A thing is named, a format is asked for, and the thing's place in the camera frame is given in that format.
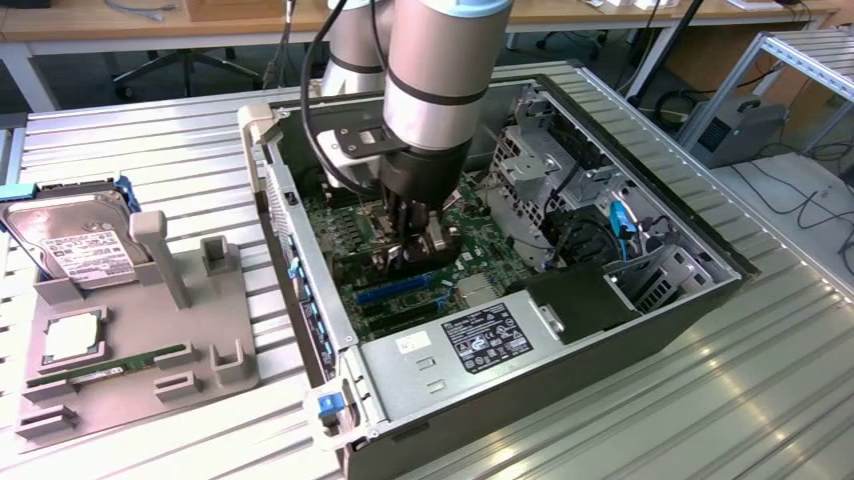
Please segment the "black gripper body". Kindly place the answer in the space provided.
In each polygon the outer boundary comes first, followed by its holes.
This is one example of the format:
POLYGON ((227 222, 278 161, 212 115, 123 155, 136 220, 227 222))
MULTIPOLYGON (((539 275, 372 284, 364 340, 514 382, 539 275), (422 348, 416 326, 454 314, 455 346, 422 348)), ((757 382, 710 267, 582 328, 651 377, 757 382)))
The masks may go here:
POLYGON ((379 181, 392 209, 418 203, 438 210, 458 187, 471 143, 442 150, 410 147, 383 155, 379 181))

